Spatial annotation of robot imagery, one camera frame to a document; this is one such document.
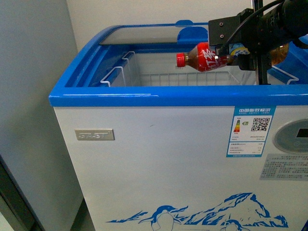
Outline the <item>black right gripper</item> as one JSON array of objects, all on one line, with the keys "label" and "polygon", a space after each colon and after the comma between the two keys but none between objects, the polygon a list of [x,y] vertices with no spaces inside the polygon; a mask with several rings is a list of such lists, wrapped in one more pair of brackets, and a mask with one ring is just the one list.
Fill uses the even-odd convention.
[{"label": "black right gripper", "polygon": [[248,57],[237,58],[242,70],[256,72],[258,85],[267,85],[267,71],[285,60],[289,51],[288,13],[291,0],[276,0],[255,11],[243,22],[241,38]]}]

